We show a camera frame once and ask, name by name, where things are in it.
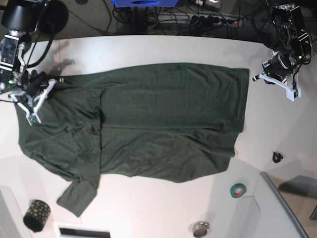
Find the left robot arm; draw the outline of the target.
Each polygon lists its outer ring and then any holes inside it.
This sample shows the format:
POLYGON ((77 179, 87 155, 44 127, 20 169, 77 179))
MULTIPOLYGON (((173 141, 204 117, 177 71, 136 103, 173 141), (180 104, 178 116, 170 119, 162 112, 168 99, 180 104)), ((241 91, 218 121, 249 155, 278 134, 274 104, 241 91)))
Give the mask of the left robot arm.
POLYGON ((312 58, 312 44, 306 30, 301 7, 314 4, 306 0, 265 0, 276 42, 269 46, 276 52, 263 70, 270 79, 287 83, 287 78, 298 72, 312 58))

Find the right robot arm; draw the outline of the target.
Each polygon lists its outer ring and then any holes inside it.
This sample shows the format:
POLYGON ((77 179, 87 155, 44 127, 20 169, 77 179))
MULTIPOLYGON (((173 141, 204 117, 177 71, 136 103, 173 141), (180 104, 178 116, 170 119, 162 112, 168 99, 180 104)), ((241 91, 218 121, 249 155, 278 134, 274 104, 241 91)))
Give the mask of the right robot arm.
POLYGON ((58 13, 58 0, 9 0, 3 8, 1 25, 8 29, 0 42, 0 93, 8 93, 24 85, 26 69, 37 66, 46 56, 58 32, 54 22, 58 13), (31 33, 48 35, 48 45, 32 65, 24 61, 24 55, 31 48, 31 33))

